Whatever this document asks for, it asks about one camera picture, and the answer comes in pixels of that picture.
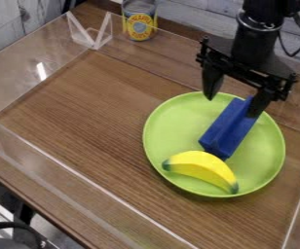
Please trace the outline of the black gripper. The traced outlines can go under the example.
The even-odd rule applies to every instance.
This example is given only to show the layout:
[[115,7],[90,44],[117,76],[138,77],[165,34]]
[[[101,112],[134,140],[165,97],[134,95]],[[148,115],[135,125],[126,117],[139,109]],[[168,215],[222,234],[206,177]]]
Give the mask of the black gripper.
[[284,17],[266,21],[265,17],[238,13],[234,38],[220,45],[205,37],[196,55],[209,100],[222,87],[225,75],[257,89],[248,109],[249,118],[258,118],[272,101],[285,100],[296,83],[296,73],[274,54],[282,20]]

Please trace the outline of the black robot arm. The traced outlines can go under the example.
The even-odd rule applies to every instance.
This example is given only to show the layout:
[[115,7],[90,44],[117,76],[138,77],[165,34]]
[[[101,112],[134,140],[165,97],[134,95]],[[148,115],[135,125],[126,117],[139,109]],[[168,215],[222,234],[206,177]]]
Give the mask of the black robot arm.
[[[204,94],[212,100],[232,78],[257,89],[246,116],[257,118],[273,101],[285,100],[297,74],[274,54],[274,43],[282,42],[280,30],[284,20],[293,18],[300,27],[300,0],[244,0],[238,11],[234,38],[218,45],[208,37],[201,41],[196,61],[202,67]],[[288,56],[300,53],[300,48]]]

